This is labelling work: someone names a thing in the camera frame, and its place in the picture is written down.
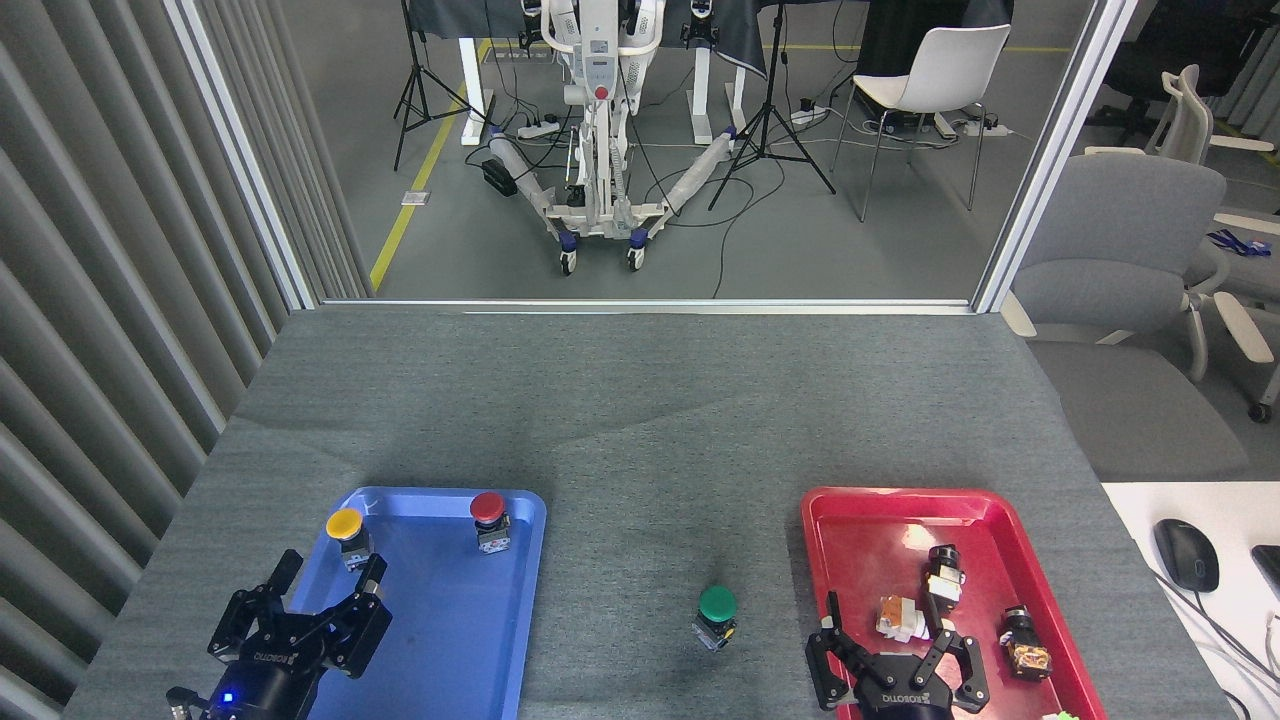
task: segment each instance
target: blue tray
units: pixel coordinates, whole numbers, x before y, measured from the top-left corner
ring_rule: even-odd
[[[310,720],[515,720],[547,506],[531,492],[498,491],[511,515],[511,550],[484,555],[470,511],[479,492],[365,487],[333,507],[365,515],[387,560],[383,601],[393,619],[360,679],[325,674]],[[337,541],[321,532],[289,610],[324,610],[355,583]]]

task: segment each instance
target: red tray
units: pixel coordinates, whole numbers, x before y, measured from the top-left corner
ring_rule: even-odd
[[[950,618],[961,634],[978,638],[991,689],[991,702],[974,717],[1039,720],[1065,710],[1082,720],[1106,719],[1027,533],[1000,496],[975,489],[824,487],[805,493],[800,515],[819,616],[827,614],[827,591],[835,589],[845,632],[870,652],[927,651],[925,641],[904,644],[877,633],[876,615],[882,596],[919,601],[929,548],[951,543],[968,580]],[[1000,647],[1001,614],[1019,603],[1027,606],[1053,659],[1053,674],[1039,683],[1014,678]],[[831,666],[850,680],[835,659]],[[938,674],[948,685],[959,685],[954,660],[943,661]],[[856,706],[841,706],[838,714],[841,720],[860,717]]]

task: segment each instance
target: caster wheel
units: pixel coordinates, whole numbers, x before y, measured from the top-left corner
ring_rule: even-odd
[[[1271,406],[1262,402],[1254,402],[1249,407],[1249,419],[1254,423],[1270,423],[1271,421]]]

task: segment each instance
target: power strip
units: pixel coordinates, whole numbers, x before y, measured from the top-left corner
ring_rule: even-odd
[[[794,126],[806,126],[809,123],[820,120],[827,117],[828,108],[822,105],[814,105],[813,110],[796,110],[791,113],[791,124]]]
[[[964,133],[969,137],[978,137],[978,120],[969,120],[964,124]],[[1010,133],[1006,126],[996,126],[993,128],[987,128],[983,133],[986,137],[1005,137]]]
[[[933,113],[933,127],[938,128],[938,135],[943,140],[951,140],[956,136],[955,128],[942,117],[942,113]]]
[[[549,123],[547,120],[543,120],[543,122],[538,123],[536,126],[530,126],[530,127],[525,127],[525,128],[517,128],[516,129],[516,137],[518,137],[521,140],[530,140],[530,138],[534,138],[534,137],[541,137],[544,135],[550,135],[550,133],[553,133],[553,132],[556,132],[558,129],[559,129],[559,123]]]

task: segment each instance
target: small green object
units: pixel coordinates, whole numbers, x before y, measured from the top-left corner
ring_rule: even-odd
[[[727,623],[737,612],[737,600],[724,585],[712,585],[699,596],[698,611],[712,623]]]

